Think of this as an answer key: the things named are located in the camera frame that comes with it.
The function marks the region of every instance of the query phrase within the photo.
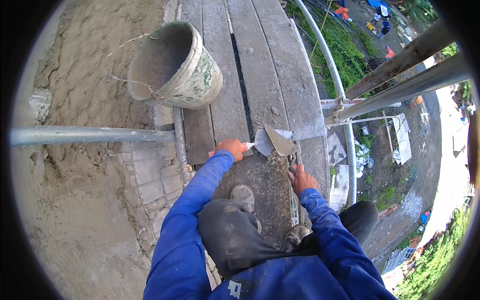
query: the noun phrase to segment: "person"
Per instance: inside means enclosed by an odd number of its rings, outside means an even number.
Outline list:
[[[383,26],[382,30],[377,34],[377,37],[379,39],[383,39],[384,36],[390,31],[390,23],[389,22],[384,21],[383,25],[384,26]]]
[[[373,24],[373,26],[376,26],[377,25],[377,22],[378,20],[380,20],[380,15],[375,13],[375,15],[373,15],[373,20],[370,22]]]
[[[288,177],[313,233],[296,225],[278,250],[259,233],[248,186],[212,200],[240,160],[240,141],[221,141],[185,187],[163,221],[144,299],[395,299],[361,247],[378,222],[375,204],[362,201],[337,215],[299,165]],[[204,247],[224,278],[213,291]]]

